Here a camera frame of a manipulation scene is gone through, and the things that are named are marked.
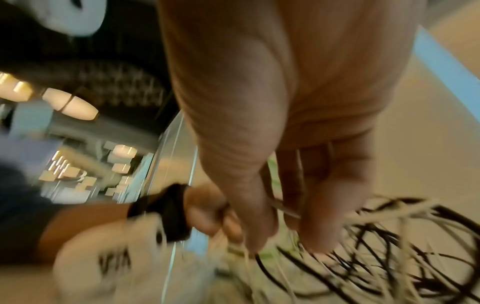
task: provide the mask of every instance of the shirt sleeve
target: shirt sleeve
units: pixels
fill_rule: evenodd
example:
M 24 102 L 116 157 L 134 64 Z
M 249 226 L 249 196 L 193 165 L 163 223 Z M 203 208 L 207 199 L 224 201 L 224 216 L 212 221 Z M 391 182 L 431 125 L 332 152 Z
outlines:
M 0 163 L 0 263 L 33 261 L 44 229 L 66 207 L 42 197 L 20 171 Z

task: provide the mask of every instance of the person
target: person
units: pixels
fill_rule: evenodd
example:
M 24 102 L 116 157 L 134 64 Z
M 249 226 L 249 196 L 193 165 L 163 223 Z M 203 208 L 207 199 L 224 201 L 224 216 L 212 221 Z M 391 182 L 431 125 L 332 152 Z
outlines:
M 175 96 L 216 185 L 208 190 L 216 199 L 186 188 L 196 201 L 184 198 L 188 225 L 211 235 L 234 222 L 230 236 L 259 251 L 278 229 L 266 165 L 275 152 L 283 204 L 299 215 L 285 215 L 287 226 L 308 250 L 331 250 L 343 216 L 370 194 L 376 120 L 409 60 L 425 5 L 158 0 Z M 49 260 L 76 233 L 126 218 L 130 208 L 23 208 L 30 190 L 15 192 L 8 174 L 1 176 L 2 252 L 5 237 L 19 242 L 21 232 L 28 241 L 12 252 Z

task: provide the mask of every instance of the hand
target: hand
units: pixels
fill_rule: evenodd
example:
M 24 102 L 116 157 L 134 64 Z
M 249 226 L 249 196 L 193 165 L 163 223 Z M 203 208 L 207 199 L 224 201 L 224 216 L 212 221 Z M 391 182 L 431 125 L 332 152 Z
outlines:
M 187 188 L 183 194 L 183 209 L 190 227 L 212 237 L 222 230 L 231 242 L 243 241 L 239 219 L 213 183 Z
M 345 213 L 370 193 L 376 118 L 408 62 L 424 6 L 159 0 L 175 95 L 251 251 L 278 226 L 265 170 L 274 151 L 283 203 L 301 216 L 285 216 L 287 225 L 310 250 L 335 246 Z

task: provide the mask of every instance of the black wristband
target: black wristband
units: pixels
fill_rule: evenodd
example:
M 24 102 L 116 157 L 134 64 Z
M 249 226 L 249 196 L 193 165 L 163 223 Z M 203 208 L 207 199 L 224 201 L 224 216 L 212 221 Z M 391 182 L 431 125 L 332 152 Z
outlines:
M 186 240 L 191 229 L 184 212 L 184 193 L 188 185 L 173 184 L 155 196 L 144 196 L 131 204 L 127 217 L 145 212 L 157 212 L 161 216 L 167 242 Z

